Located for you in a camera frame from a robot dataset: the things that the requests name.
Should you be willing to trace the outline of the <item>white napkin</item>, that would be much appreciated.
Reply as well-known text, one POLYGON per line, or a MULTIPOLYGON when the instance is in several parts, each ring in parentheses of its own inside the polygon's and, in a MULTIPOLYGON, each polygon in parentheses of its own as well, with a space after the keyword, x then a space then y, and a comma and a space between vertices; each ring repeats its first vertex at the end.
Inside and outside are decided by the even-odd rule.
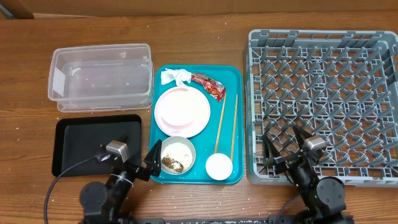
POLYGON ((185 82, 190 83, 192 80, 193 73, 186 69, 169 69, 160 73, 161 85, 166 85, 172 81, 175 81, 177 86, 186 86, 185 82))

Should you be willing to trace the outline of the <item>rice and food scraps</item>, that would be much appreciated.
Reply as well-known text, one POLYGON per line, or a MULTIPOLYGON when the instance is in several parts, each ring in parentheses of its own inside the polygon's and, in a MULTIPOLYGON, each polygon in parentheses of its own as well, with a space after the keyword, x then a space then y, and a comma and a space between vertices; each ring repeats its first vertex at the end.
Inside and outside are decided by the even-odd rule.
POLYGON ((193 152, 185 144, 175 142, 166 146, 161 153, 162 168, 171 174, 182 174, 193 164, 193 152))

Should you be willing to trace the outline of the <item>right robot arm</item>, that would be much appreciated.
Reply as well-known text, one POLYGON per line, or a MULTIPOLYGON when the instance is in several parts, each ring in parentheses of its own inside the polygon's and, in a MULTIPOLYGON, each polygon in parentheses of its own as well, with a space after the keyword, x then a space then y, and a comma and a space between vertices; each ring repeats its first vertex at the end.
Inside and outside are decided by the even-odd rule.
POLYGON ((299 149, 288 156, 281 156, 272 141, 262 136, 265 167, 273 166, 276 174, 290 176, 296 185, 306 209, 289 220, 289 223, 348 223, 343 215, 346 209, 344 183, 332 176, 319 178, 314 166, 326 149, 326 141, 292 126, 299 149))

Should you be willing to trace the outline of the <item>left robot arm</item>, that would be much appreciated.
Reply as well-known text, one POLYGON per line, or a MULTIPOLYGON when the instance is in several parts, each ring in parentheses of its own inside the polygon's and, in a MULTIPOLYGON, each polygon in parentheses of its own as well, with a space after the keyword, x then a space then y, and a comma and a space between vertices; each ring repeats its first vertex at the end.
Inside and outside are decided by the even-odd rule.
POLYGON ((125 142, 113 140, 104 147, 105 153, 96 156, 99 162, 113 171, 108 181, 90 182, 80 192, 83 223, 137 223, 130 213, 120 209, 136 179, 148 181, 161 172, 162 141, 158 140, 144 158, 145 167, 130 163, 130 152, 125 142))

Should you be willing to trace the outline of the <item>white cup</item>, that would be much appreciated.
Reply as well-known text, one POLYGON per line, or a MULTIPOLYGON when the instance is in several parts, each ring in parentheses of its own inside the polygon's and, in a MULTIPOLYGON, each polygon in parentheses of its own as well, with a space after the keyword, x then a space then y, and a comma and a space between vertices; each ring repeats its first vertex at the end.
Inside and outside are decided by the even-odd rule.
POLYGON ((205 164, 206 173, 214 180, 225 180, 233 171, 231 159, 222 153, 211 155, 205 164))

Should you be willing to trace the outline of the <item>red snack wrapper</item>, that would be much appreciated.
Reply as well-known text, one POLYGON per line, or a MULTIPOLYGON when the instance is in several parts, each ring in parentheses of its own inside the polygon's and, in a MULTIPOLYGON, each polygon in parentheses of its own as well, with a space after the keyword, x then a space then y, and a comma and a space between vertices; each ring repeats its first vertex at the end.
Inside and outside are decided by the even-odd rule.
POLYGON ((226 87, 219 81, 210 78, 202 73, 193 73, 191 80, 201 84, 207 93, 215 100, 221 101, 226 93, 226 87))

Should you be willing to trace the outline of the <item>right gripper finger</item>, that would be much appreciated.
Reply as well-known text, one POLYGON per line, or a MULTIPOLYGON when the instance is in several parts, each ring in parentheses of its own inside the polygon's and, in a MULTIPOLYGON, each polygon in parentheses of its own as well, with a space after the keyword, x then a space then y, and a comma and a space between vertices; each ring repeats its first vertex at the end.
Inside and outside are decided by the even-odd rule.
POLYGON ((302 129, 300 126, 296 124, 293 125, 292 128, 294 130, 295 138, 297 140, 299 148, 307 149, 307 146, 304 144, 304 142, 306 139, 313 137, 313 135, 306 132, 306 130, 302 129))
POLYGON ((281 154, 275 148, 272 141, 265 135, 262 135, 262 143, 263 143, 263 165, 264 167, 269 166, 277 166, 280 167, 283 165, 283 161, 281 160, 281 154))

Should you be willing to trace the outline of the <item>grey bowl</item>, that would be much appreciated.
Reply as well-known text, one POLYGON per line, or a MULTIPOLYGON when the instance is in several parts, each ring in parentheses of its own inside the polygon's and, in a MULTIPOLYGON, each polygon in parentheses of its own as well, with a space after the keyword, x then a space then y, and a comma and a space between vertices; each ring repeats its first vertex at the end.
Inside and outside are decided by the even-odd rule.
POLYGON ((193 167, 196 150, 187 138, 172 136, 162 141, 160 159, 165 173, 181 175, 193 167))

